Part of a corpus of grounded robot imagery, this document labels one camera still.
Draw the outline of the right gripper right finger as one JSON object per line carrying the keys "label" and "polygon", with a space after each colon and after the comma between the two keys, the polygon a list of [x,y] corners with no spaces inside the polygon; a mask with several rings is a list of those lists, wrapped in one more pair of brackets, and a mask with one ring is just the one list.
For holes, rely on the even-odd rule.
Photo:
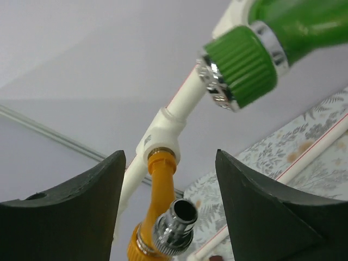
{"label": "right gripper right finger", "polygon": [[269,178],[218,150],[215,159],[235,260],[347,260],[347,202]]}

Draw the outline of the white PVC pipe frame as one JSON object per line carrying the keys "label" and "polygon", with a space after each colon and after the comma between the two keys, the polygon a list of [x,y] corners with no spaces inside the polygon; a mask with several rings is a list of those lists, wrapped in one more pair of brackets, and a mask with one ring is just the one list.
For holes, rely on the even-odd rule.
{"label": "white PVC pipe frame", "polygon": [[[255,2],[231,1],[212,32],[212,41],[238,25],[246,25],[248,11]],[[171,102],[158,111],[136,148],[135,157],[139,157],[141,166],[146,166],[147,172],[147,158],[155,148],[168,148],[175,154],[177,164],[180,160],[178,137],[190,113],[204,94],[209,94],[196,68],[197,63]],[[128,200],[120,198],[119,213],[123,212],[127,203]]]}

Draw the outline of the orange water faucet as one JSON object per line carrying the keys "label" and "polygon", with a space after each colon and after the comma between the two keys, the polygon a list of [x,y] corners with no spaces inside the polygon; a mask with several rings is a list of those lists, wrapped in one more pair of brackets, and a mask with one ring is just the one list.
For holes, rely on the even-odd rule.
{"label": "orange water faucet", "polygon": [[197,208],[190,200],[175,196],[177,161],[170,149],[155,148],[147,166],[152,176],[151,203],[145,219],[134,229],[127,257],[130,261],[172,260],[193,240]]}

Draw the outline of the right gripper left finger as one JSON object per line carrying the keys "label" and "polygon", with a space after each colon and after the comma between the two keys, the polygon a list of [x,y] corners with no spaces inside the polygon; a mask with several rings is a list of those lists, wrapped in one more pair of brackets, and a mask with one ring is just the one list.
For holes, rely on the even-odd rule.
{"label": "right gripper left finger", "polygon": [[109,260],[126,168],[122,150],[25,200],[1,203],[1,260]]}

